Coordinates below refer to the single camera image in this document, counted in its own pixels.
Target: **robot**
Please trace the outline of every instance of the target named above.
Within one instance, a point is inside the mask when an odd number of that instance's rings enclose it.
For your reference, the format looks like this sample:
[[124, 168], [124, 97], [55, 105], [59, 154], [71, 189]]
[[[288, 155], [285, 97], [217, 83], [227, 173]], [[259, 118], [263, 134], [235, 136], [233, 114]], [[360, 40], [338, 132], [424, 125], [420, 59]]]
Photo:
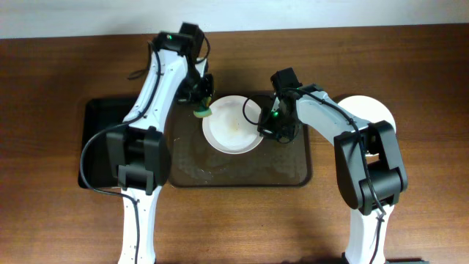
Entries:
[[[198, 58], [204, 40], [209, 51]], [[178, 33], [161, 32], [151, 43], [148, 74], [135, 105], [122, 124], [94, 135], [81, 154], [81, 179], [87, 188], [122, 197], [124, 232], [119, 264], [153, 264], [155, 211], [166, 183], [171, 156], [163, 135], [173, 102], [196, 105], [194, 114], [210, 114], [213, 78], [207, 74], [210, 44], [197, 25]], [[344, 263], [386, 263], [383, 248], [388, 219], [407, 188], [399, 145], [386, 121], [370, 123], [334, 103], [316, 84], [303, 85], [292, 68], [271, 77], [273, 102], [264, 107], [257, 130], [266, 139], [294, 139], [295, 127], [309, 125], [333, 146], [340, 194], [350, 207], [350, 239]], [[112, 175], [121, 193], [88, 184], [83, 160], [94, 140], [106, 137]], [[367, 164], [365, 154], [379, 154]]]

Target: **wooden table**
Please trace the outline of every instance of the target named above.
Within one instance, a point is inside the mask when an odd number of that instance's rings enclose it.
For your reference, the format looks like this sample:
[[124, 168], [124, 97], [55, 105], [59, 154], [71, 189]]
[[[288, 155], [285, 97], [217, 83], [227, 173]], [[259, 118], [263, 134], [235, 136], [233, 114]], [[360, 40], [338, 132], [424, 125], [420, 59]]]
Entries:
[[[152, 36], [0, 40], [0, 263], [115, 263], [122, 200], [80, 189], [84, 106], [136, 95]], [[469, 25], [208, 34], [218, 89], [271, 90], [294, 67], [331, 97], [368, 95], [394, 114], [409, 188], [388, 259], [469, 259]], [[311, 131], [303, 188], [178, 189], [158, 201], [159, 263], [295, 263], [339, 257], [349, 209], [333, 148]]]

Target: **white wall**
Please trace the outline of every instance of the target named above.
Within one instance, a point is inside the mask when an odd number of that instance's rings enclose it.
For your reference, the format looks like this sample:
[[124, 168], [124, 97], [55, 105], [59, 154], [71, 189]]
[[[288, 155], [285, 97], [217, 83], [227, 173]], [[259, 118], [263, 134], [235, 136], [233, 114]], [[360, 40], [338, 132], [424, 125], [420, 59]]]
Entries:
[[469, 22], [469, 0], [0, 0], [0, 37]]

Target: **green object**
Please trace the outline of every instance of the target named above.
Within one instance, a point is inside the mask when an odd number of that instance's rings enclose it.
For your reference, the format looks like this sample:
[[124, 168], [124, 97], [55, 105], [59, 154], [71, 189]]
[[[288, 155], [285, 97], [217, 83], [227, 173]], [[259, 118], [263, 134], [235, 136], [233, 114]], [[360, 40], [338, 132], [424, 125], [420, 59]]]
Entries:
[[212, 114], [212, 110], [208, 107], [211, 100], [210, 97], [202, 99], [200, 106], [193, 111], [193, 115], [198, 118], [209, 117]]

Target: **black tray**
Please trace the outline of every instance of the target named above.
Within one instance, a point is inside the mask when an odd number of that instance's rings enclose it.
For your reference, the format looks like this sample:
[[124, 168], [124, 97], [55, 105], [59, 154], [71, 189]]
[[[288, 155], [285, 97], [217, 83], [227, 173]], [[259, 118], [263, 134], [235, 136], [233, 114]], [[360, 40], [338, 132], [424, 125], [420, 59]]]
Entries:
[[[98, 131], [121, 123], [135, 100], [104, 98], [89, 101], [85, 112], [83, 145]], [[260, 106], [268, 103], [263, 97], [254, 100]], [[304, 186], [312, 178], [306, 127], [289, 144], [264, 139], [248, 153], [230, 155], [209, 145], [202, 133], [202, 119], [195, 118], [192, 111], [191, 106], [174, 105], [166, 123], [165, 137], [172, 157], [169, 182], [173, 186]], [[117, 179], [111, 175], [104, 136], [88, 149], [84, 170], [87, 180], [94, 187], [117, 186]], [[80, 177], [78, 184], [85, 187]]]

